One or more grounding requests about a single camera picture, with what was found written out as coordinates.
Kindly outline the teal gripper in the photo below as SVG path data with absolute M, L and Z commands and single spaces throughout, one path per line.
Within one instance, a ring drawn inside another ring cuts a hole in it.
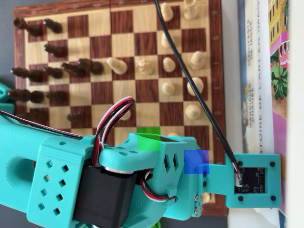
M 189 219 L 200 214 L 198 167 L 185 155 L 202 150 L 192 136 L 129 134 L 129 167 L 137 173 L 129 210 L 131 219 Z

